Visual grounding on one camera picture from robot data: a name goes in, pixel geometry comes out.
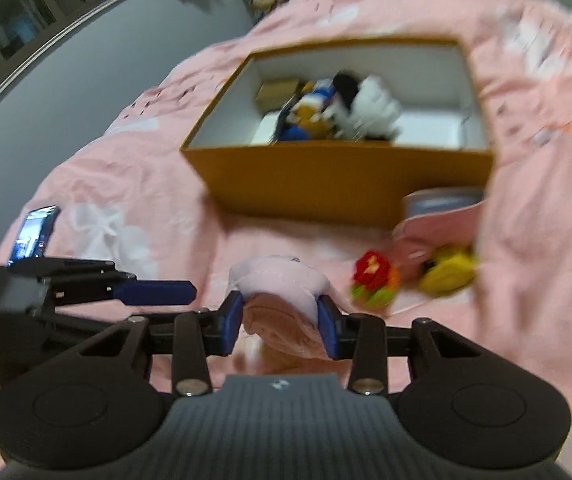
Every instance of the phone screen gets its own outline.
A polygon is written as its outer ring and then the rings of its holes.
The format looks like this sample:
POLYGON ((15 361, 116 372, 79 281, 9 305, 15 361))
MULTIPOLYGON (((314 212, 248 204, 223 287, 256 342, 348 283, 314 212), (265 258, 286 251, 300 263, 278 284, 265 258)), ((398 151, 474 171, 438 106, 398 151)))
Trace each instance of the phone screen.
POLYGON ((44 256, 48 239, 52 234, 55 219, 60 213, 56 205, 35 209, 26 215, 24 224, 17 235, 8 264, 22 258, 44 256))

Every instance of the bed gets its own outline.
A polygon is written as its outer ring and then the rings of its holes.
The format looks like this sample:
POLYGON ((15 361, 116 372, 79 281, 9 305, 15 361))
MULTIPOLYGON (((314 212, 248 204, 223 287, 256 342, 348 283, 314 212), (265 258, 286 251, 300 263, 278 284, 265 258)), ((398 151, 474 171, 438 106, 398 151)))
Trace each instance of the bed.
MULTIPOLYGON (((26 212, 57 203, 49 254, 113 260, 142 279, 191 280, 199 291, 191 309, 220 304, 230 266, 258 253, 296 255, 346 291, 355 259, 389 233, 227 214, 178 147, 253 50, 396 32, 450 35, 466 47, 496 163, 474 287, 439 301, 403 291, 386 322, 432 317, 544 377, 572 404, 572 10, 551 0, 291 0, 245 37, 179 64, 55 168, 7 232, 0 263, 26 212)), ((107 320, 142 311, 118 302, 66 310, 107 320)), ((404 363, 389 362, 390 387, 402 388, 404 363)), ((168 365, 156 362, 160 389, 170 387, 168 365)), ((209 365, 214 384, 230 373, 346 371, 278 354, 247 334, 209 365)), ((562 463, 572 471, 572 437, 562 463)))

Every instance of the red crochet flower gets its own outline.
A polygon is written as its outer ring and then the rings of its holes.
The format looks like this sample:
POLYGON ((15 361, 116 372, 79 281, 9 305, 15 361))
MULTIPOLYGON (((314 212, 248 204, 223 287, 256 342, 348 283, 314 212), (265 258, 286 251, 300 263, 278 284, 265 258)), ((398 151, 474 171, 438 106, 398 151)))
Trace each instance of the red crochet flower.
POLYGON ((390 262, 375 251, 368 251, 355 262, 354 282, 363 285, 366 290, 378 290, 388 283, 390 262))

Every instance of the small cardboard box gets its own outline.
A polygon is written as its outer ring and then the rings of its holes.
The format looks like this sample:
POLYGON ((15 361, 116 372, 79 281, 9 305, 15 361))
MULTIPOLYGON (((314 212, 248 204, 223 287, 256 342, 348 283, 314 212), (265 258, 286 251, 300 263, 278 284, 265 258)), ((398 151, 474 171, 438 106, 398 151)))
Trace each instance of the small cardboard box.
POLYGON ((394 227, 402 199, 430 187, 486 185, 493 153, 466 53, 450 38, 345 38, 254 52, 181 147, 231 212, 394 227), (404 107, 381 141, 273 143, 258 128, 265 81, 377 74, 404 107))

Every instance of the screw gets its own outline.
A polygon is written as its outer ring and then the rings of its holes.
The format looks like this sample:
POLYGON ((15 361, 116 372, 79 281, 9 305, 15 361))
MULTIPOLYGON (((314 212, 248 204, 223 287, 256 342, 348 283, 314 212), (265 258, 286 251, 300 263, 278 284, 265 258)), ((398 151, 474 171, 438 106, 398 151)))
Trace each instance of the screw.
POLYGON ((208 384, 199 379, 184 379, 175 385, 175 390, 185 397, 197 397, 208 391, 208 384))
POLYGON ((352 384, 352 389, 358 394, 362 395, 377 395, 384 389, 384 384, 377 380, 371 378, 357 379, 352 384))

